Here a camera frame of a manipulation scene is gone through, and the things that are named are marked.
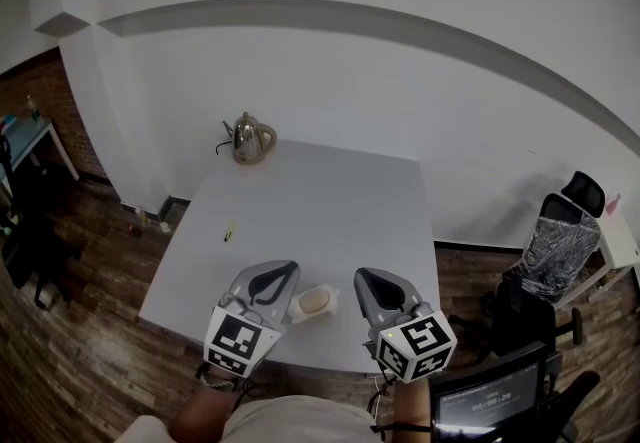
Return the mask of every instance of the black and white marker cube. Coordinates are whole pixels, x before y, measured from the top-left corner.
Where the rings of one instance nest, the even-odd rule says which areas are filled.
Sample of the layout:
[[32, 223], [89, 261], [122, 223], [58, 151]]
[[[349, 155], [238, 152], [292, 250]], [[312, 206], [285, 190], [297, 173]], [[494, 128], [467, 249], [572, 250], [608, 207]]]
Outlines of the black and white marker cube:
[[227, 372], [249, 377], [281, 336], [216, 306], [204, 342], [204, 359]]
[[380, 331], [376, 359], [409, 383], [447, 366], [456, 339], [442, 311]]

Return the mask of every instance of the white table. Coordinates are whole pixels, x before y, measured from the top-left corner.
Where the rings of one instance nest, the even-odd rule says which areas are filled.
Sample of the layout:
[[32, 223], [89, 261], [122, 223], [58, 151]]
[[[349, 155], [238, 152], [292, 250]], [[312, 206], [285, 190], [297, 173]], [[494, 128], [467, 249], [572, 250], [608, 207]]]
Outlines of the white table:
[[[278, 141], [255, 166], [215, 157], [167, 248], [140, 317], [202, 343], [214, 306], [244, 268], [291, 259], [296, 292], [328, 283], [338, 311], [289, 325], [269, 359], [379, 372], [353, 288], [359, 267], [409, 279], [439, 309], [433, 237], [417, 161]], [[224, 235], [236, 222], [229, 242]]]
[[[35, 145], [40, 142], [40, 139], [47, 134], [53, 139], [53, 144], [55, 144], [58, 149], [58, 153], [60, 153], [67, 169], [69, 169], [69, 173], [71, 173], [74, 180], [77, 180], [79, 178], [78, 172], [76, 168], [73, 167], [69, 155], [67, 155], [67, 152], [62, 146], [56, 129], [53, 128], [50, 119], [44, 118], [40, 118], [38, 121], [34, 121], [31, 118], [18, 118], [5, 131], [4, 135], [11, 146], [11, 166], [14, 171], [27, 155], [29, 155], [35, 166], [40, 166], [38, 157], [36, 157], [36, 154], [32, 150]], [[0, 178], [4, 188], [11, 194], [11, 187], [9, 186], [9, 181], [7, 180], [7, 175], [5, 175], [3, 167], [0, 167]]]
[[598, 219], [598, 225], [601, 231], [600, 251], [602, 252], [605, 263], [595, 274], [592, 274], [586, 281], [582, 282], [558, 301], [554, 305], [556, 309], [573, 301], [576, 297], [600, 281], [607, 273], [618, 271], [611, 280], [587, 298], [589, 302], [592, 302], [605, 292], [608, 292], [632, 267], [640, 262], [640, 251], [638, 251], [635, 239], [620, 206], [618, 206], [611, 215], [605, 210]]

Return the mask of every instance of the electric kettle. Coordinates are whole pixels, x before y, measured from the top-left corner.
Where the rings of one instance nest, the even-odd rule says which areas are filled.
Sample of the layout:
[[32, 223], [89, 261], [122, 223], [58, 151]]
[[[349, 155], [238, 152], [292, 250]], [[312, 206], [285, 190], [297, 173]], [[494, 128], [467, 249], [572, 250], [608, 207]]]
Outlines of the electric kettle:
[[278, 140], [276, 131], [269, 125], [258, 123], [248, 112], [242, 114], [230, 127], [223, 121], [231, 143], [233, 158], [238, 164], [251, 165], [260, 162]]

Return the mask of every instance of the monitor screen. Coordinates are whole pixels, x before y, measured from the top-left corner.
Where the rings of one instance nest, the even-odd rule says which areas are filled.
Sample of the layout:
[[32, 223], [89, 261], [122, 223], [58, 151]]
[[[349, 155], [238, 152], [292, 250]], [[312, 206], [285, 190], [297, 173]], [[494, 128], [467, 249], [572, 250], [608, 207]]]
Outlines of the monitor screen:
[[495, 381], [443, 395], [438, 428], [473, 437], [491, 432], [499, 422], [535, 406], [538, 363]]

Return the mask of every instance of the soap bar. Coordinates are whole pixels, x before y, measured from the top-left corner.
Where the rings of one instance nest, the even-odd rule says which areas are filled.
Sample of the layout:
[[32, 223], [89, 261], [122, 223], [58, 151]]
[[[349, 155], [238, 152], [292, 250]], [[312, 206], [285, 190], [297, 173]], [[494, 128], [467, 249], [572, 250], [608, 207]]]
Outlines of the soap bar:
[[330, 285], [319, 285], [294, 295], [289, 303], [287, 315], [293, 324], [299, 324], [323, 313], [335, 315], [337, 309], [337, 292]]

